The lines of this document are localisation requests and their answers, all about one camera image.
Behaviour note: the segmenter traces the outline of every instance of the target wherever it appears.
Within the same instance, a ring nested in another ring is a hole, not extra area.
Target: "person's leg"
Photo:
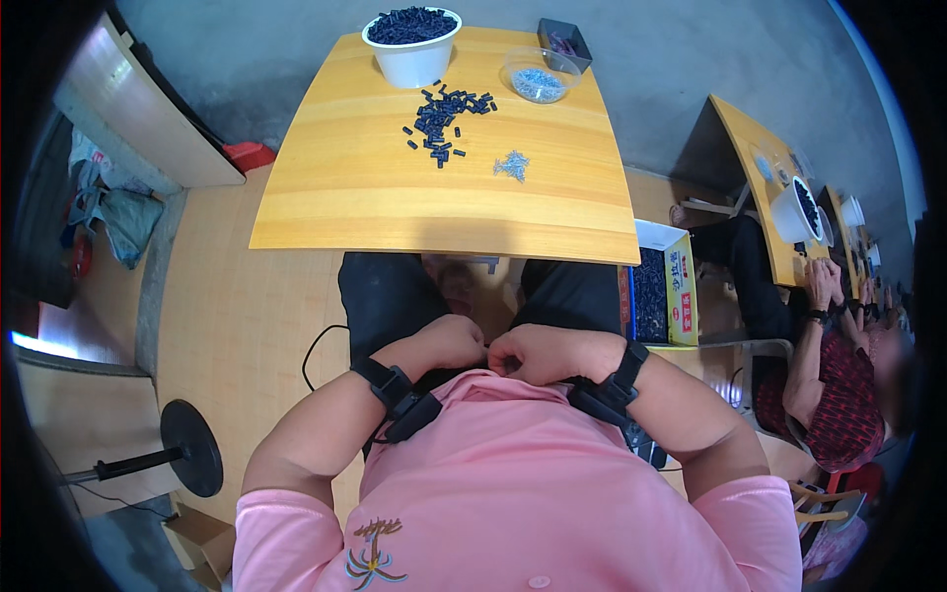
[[[793,340],[795,318],[773,283],[762,228],[748,216],[689,230],[694,257],[730,270],[746,332],[754,339]]]
[[[534,323],[621,335],[615,265],[528,260],[521,284],[527,301],[511,329]]]
[[[413,335],[451,311],[420,258],[409,253],[347,252],[339,291],[352,360]]]

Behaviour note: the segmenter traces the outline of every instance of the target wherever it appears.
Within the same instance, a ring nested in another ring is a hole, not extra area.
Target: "white container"
[[[825,235],[819,244],[827,247],[835,246],[835,237],[831,233],[831,223],[829,222],[829,215],[826,214],[826,210],[822,209],[822,206],[819,206],[819,223],[822,224],[822,234]]]
[[[397,88],[430,86],[447,74],[447,63],[451,60],[451,48],[454,47],[454,36],[462,24],[460,17],[456,12],[447,9],[425,8],[444,10],[444,14],[457,21],[457,26],[450,33],[436,39],[405,45],[382,45],[368,40],[368,30],[382,18],[381,16],[372,19],[362,29],[362,41],[371,45],[375,51],[375,59],[382,68],[384,79]]]
[[[842,220],[846,226],[861,226],[865,223],[865,214],[862,213],[862,205],[854,195],[850,195],[847,200],[842,202]]]
[[[882,254],[878,252],[878,244],[875,242],[871,245],[871,248],[868,249],[865,253],[868,260],[871,261],[872,267],[878,267],[882,264]]]
[[[815,209],[815,199],[813,198],[812,191],[809,189],[809,185],[799,177],[794,176],[789,182],[789,187],[784,189],[782,193],[773,200],[773,203],[770,204],[773,226],[776,227],[779,237],[789,244],[804,242],[810,239],[822,241],[824,234],[822,231],[822,221],[818,220],[815,223],[816,232],[813,232],[812,227],[809,226],[809,221],[806,220],[805,212],[802,211],[802,205],[795,195],[796,183],[801,183],[802,186],[806,188],[806,196],[812,202],[813,209]]]

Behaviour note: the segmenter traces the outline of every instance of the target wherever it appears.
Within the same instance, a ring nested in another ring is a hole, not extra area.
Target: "pile of screws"
[[[457,21],[441,9],[429,10],[411,7],[404,10],[392,10],[368,30],[368,40],[382,45],[407,45],[430,41],[457,27]]]
[[[632,268],[635,339],[668,343],[668,287],[664,252],[641,247],[641,264]]]
[[[444,128],[451,125],[456,116],[464,111],[480,115],[487,114],[491,110],[496,111],[496,103],[493,102],[490,93],[484,93],[478,98],[476,93],[468,93],[465,90],[455,90],[448,93],[444,90],[446,88],[447,84],[440,86],[440,90],[438,90],[441,96],[440,99],[435,99],[434,93],[421,89],[420,92],[427,99],[427,103],[418,107],[418,119],[414,122],[414,129],[427,135],[422,144],[424,148],[431,151],[431,158],[438,160],[439,169],[443,169],[444,163],[450,160],[451,154],[448,151],[454,146],[453,142],[445,143]],[[402,127],[402,131],[408,135],[414,134],[407,126]],[[460,137],[459,127],[454,127],[454,137]],[[418,149],[418,144],[413,141],[408,140],[407,143],[412,150]],[[454,155],[466,156],[467,153],[462,150],[454,150]]]
[[[500,162],[499,158],[496,159],[496,164],[493,165],[493,176],[495,177],[497,172],[505,170],[507,177],[516,177],[520,183],[523,183],[527,180],[527,166],[529,166],[529,159],[514,150],[507,154],[507,159],[503,162]]]
[[[565,85],[540,68],[517,70],[513,73],[512,83],[521,97],[533,102],[556,102],[565,94]]]

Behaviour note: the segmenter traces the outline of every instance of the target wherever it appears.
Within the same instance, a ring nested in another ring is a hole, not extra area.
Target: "clear plastic bowl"
[[[541,47],[511,49],[504,67],[520,97],[543,104],[561,99],[582,78],[579,68],[568,58]]]

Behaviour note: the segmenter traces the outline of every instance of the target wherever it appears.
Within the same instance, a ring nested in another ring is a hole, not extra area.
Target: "forearm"
[[[854,344],[856,349],[865,348],[867,351],[867,340],[868,336],[865,332],[858,329],[858,324],[856,323],[854,317],[851,315],[851,310],[846,307],[845,311],[840,315],[842,333]]]
[[[813,388],[813,385],[819,380],[822,332],[821,324],[814,320],[806,321],[782,392],[783,408],[806,427],[821,396],[821,389]]]
[[[408,337],[371,357],[398,366],[416,382],[430,369],[419,354]],[[247,464],[243,492],[292,489],[331,505],[328,483],[352,462],[384,415],[366,379],[342,374],[297,403],[263,439]]]
[[[621,363],[625,340],[614,335],[597,362],[583,373],[601,383]],[[628,407],[661,448],[683,466],[693,501],[718,485],[752,475],[769,475],[766,455],[753,428],[712,388],[652,354],[641,366]]]

